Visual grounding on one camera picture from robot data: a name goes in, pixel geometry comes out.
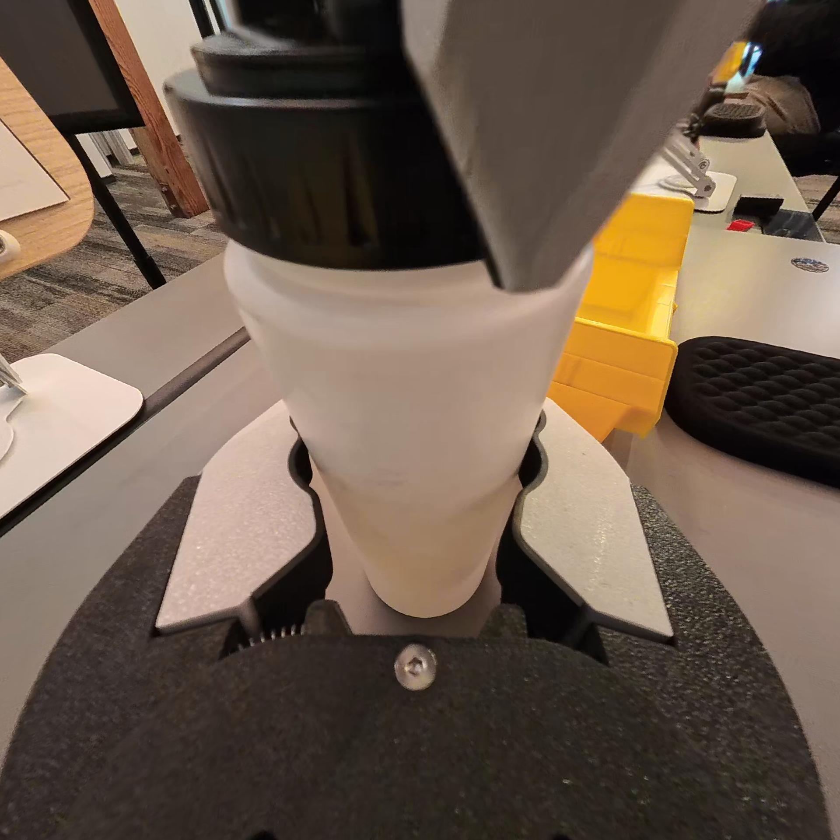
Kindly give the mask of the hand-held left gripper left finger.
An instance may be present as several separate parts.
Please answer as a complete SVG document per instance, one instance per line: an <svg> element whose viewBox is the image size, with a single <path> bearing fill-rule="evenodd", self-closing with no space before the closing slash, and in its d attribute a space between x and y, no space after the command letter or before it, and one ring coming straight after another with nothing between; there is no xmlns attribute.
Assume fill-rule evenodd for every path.
<svg viewBox="0 0 840 840"><path fill-rule="evenodd" d="M277 402L206 463L155 620L160 634L237 620L249 636L301 624L324 597L329 558L312 583L301 566L329 549L322 506L311 488L306 446Z"/></svg>

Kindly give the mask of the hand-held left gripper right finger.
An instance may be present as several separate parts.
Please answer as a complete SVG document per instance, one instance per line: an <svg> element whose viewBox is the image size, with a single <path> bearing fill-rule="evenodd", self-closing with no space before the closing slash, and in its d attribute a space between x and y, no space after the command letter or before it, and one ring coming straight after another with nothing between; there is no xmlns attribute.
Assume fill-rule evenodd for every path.
<svg viewBox="0 0 840 840"><path fill-rule="evenodd" d="M500 601L530 638L585 644L597 629L671 644L675 633L627 475L550 399L500 537Z"/></svg>

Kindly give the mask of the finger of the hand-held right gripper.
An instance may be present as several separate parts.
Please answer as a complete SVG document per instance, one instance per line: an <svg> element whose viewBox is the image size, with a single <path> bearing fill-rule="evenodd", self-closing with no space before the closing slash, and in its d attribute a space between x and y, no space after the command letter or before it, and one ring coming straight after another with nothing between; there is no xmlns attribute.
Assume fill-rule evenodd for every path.
<svg viewBox="0 0 840 840"><path fill-rule="evenodd" d="M403 44L506 292L556 285L763 2L401 2Z"/></svg>

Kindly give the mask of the yellow plastic bin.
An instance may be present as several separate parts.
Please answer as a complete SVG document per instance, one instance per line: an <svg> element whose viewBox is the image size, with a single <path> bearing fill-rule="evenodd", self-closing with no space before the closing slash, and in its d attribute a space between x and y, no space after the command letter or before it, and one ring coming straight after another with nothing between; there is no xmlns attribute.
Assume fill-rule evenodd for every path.
<svg viewBox="0 0 840 840"><path fill-rule="evenodd" d="M694 204L631 193L593 241L590 281L548 398L602 442L658 422L677 356L670 338Z"/></svg>
<svg viewBox="0 0 840 840"><path fill-rule="evenodd" d="M713 87L736 88L749 82L763 53L760 44L739 40L731 44L717 67L712 71L710 84Z"/></svg>

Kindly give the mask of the white plastic bottle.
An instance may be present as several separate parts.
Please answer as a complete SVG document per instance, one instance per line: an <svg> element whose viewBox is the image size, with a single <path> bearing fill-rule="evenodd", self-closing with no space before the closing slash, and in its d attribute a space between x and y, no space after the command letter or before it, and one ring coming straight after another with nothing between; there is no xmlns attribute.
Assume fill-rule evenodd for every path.
<svg viewBox="0 0 840 840"><path fill-rule="evenodd" d="M323 269L231 240L224 276L379 598L453 612L476 592L508 482L592 274L508 293L483 262Z"/></svg>

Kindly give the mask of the black bottle lid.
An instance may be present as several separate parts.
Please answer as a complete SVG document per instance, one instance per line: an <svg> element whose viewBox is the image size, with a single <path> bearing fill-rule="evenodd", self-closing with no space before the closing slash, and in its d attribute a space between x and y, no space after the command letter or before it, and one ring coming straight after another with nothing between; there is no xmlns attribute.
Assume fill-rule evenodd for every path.
<svg viewBox="0 0 840 840"><path fill-rule="evenodd" d="M473 213L403 51L394 1L219 2L164 92L219 227L337 270L480 259Z"/></svg>

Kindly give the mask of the small black box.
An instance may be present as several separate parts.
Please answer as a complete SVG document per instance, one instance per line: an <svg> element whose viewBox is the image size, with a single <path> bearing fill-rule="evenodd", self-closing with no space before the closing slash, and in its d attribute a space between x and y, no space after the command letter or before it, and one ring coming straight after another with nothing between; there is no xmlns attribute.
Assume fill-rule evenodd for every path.
<svg viewBox="0 0 840 840"><path fill-rule="evenodd" d="M746 233L764 231L782 209L782 196L741 196L736 202L728 230Z"/></svg>

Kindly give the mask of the wooden instruction sheet board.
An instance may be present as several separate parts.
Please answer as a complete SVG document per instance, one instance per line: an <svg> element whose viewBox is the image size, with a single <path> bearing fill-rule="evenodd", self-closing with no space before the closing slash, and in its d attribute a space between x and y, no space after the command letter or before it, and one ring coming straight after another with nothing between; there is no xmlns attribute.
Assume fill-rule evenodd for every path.
<svg viewBox="0 0 840 840"><path fill-rule="evenodd" d="M19 245L15 257L2 257L5 280L76 247L91 226L93 197L77 153L3 61L1 116L3 125L66 195L63 203L2 222L2 235Z"/></svg>

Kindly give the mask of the brown wooden leg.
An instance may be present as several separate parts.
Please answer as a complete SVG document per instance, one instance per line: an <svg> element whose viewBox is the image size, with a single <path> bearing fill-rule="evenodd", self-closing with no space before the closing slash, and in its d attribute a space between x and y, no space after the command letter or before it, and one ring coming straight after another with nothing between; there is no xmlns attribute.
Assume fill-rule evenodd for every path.
<svg viewBox="0 0 840 840"><path fill-rule="evenodd" d="M89 4L140 112L143 127L131 129L130 133L165 204L174 217L203 214L209 209L203 189L186 159L116 3L90 1Z"/></svg>

